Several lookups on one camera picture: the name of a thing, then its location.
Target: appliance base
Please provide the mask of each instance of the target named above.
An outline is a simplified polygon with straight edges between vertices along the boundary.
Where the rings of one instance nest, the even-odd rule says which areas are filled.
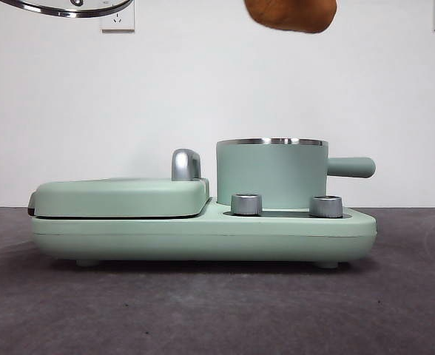
[[[321,268],[367,255],[375,219],[352,209],[343,218],[317,218],[308,209],[241,217],[212,198],[188,218],[67,219],[34,217],[36,245],[46,254],[76,260],[309,261]]]

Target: mint green appliance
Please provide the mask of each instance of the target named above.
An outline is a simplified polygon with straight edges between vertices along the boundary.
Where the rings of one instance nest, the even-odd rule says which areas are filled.
[[[285,260],[333,268],[369,253],[375,219],[326,196],[326,176],[369,177],[372,160],[328,160],[327,143],[316,140],[224,142],[217,144],[217,199],[190,149],[173,154],[171,178],[40,185],[29,203],[36,245],[80,266]]]

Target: small pot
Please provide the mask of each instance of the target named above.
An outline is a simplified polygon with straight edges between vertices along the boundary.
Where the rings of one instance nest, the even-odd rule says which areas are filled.
[[[326,195],[326,176],[369,178],[370,158],[329,158],[328,142],[296,138],[221,141],[217,153],[217,202],[233,194],[262,195],[264,209],[307,209]]]

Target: metal rim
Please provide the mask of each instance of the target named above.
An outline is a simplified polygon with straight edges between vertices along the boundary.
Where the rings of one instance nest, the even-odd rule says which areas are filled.
[[[34,13],[42,13],[44,15],[58,16],[58,17],[70,17],[70,18],[84,18],[84,17],[99,17],[110,15],[111,13],[117,13],[129,4],[133,0],[127,0],[123,4],[108,7],[107,9],[97,9],[97,10],[60,10],[54,7],[41,6],[38,4],[31,4],[27,1],[22,0],[0,0],[5,4],[9,4],[15,7],[19,7],[23,10],[33,11]]]
[[[324,196],[314,196],[313,198],[316,198],[318,200],[339,200],[341,197],[324,195]]]
[[[226,144],[299,144],[302,146],[328,146],[328,142],[326,141],[302,138],[243,138],[217,142],[218,146]]]
[[[259,194],[235,194],[238,197],[257,197]]]

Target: gray countertop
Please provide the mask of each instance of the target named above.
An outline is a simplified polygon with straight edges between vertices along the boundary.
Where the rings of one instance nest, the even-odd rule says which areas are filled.
[[[0,208],[0,354],[435,354],[435,209],[359,209],[370,256],[78,268]]]

